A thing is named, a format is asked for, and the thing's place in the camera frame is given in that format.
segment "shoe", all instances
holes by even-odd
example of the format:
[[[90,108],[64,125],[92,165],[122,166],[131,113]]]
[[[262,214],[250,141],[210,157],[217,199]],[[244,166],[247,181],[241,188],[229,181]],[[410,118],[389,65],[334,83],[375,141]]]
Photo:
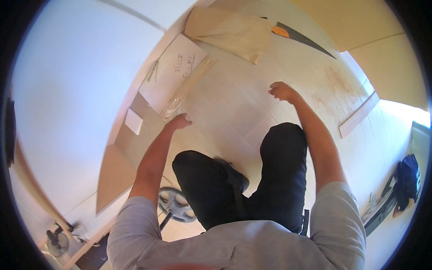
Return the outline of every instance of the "shoe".
[[[226,160],[224,160],[218,156],[214,157],[213,159],[217,163],[222,165],[222,167],[225,168],[225,170],[227,171],[229,176],[230,175],[232,176],[232,178],[228,177],[228,180],[229,180],[228,182],[230,182],[230,179],[235,179],[235,181],[238,182],[238,185],[240,187],[240,191],[242,193],[249,187],[249,179],[246,176],[244,176],[242,173],[236,171],[236,169],[234,169],[234,165],[231,162],[228,162],[228,161],[226,161]]]

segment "strap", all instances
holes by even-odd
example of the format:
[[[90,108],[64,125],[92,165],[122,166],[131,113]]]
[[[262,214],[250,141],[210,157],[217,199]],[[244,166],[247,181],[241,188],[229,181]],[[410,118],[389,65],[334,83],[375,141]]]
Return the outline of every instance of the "strap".
[[[234,189],[235,207],[237,208],[238,215],[241,219],[248,220],[248,214],[246,213],[245,204],[243,203],[238,180],[235,179],[231,172],[228,172],[228,183],[230,183]]]
[[[300,235],[306,236],[308,233],[308,225],[309,225],[309,210],[305,209],[305,217],[303,218],[303,229]]]

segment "blue bag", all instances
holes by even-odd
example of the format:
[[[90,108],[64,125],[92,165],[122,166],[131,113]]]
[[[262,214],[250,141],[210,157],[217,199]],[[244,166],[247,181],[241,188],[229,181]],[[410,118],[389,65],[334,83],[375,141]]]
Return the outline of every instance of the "blue bag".
[[[406,156],[397,164],[395,178],[394,194],[400,210],[404,211],[410,198],[417,202],[420,192],[420,167],[414,154]]]

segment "gray t-shirt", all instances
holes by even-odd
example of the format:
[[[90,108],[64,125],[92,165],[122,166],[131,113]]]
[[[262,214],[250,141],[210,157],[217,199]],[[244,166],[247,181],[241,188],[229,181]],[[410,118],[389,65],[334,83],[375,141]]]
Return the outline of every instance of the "gray t-shirt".
[[[249,220],[165,242],[153,203],[132,197],[111,229],[107,253],[113,270],[139,269],[135,263],[142,259],[193,256],[234,261],[225,269],[363,269],[366,233],[347,184],[331,182],[320,190],[310,233],[308,238],[274,221]]]

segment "dust stain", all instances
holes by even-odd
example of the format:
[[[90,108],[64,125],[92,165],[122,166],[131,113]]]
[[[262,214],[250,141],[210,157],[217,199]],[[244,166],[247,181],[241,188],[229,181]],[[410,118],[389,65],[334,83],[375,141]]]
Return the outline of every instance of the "dust stain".
[[[348,111],[346,113],[355,111],[359,105],[360,97],[345,71],[341,71],[340,68],[334,66],[328,66],[325,73],[331,91],[340,103],[347,106]]]
[[[332,107],[330,107],[328,105],[327,102],[325,102],[322,97],[320,97],[318,94],[313,94],[311,95],[311,99],[313,101],[313,103],[315,104],[316,107],[320,107],[323,106],[325,108],[325,110],[331,115],[333,116],[333,118],[337,119],[336,116],[336,112],[333,110]]]

